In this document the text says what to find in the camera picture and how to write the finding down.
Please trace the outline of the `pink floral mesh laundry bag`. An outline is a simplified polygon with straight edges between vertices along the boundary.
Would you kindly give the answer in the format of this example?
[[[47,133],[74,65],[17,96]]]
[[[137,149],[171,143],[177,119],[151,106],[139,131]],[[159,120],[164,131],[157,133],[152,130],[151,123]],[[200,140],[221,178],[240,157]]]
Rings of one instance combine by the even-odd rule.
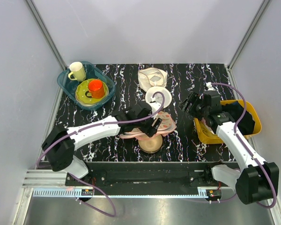
[[[156,118],[162,119],[162,122],[159,125],[157,132],[151,138],[154,138],[157,135],[166,136],[176,129],[176,123],[167,112],[159,112]],[[136,138],[137,140],[142,141],[150,139],[150,137],[148,137],[145,133],[141,132],[141,130],[138,128],[134,128],[130,132],[120,134],[119,137],[122,139]]]

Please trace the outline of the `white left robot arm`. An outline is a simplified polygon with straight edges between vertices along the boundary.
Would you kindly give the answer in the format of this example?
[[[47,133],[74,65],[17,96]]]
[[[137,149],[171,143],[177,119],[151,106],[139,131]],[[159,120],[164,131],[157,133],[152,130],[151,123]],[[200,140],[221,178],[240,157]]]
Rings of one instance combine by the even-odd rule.
[[[163,105],[156,101],[141,101],[121,112],[80,127],[55,126],[42,144],[42,149],[54,172],[65,171],[75,176],[79,184],[91,182],[92,174],[86,163],[74,152],[93,141],[131,132],[137,128],[152,137],[162,120],[157,117]]]

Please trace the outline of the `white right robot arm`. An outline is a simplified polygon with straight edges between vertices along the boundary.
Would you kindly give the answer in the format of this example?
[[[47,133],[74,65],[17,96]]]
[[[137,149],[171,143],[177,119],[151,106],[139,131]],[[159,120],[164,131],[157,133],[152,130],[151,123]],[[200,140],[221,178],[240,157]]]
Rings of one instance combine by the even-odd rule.
[[[215,90],[207,90],[203,95],[191,92],[180,108],[206,125],[225,143],[235,157],[239,171],[224,164],[209,167],[203,174],[204,182],[213,186],[222,182],[234,189],[243,204],[258,203],[272,199],[276,202],[279,168],[276,163],[268,163],[247,142],[229,112],[223,110],[221,98]]]

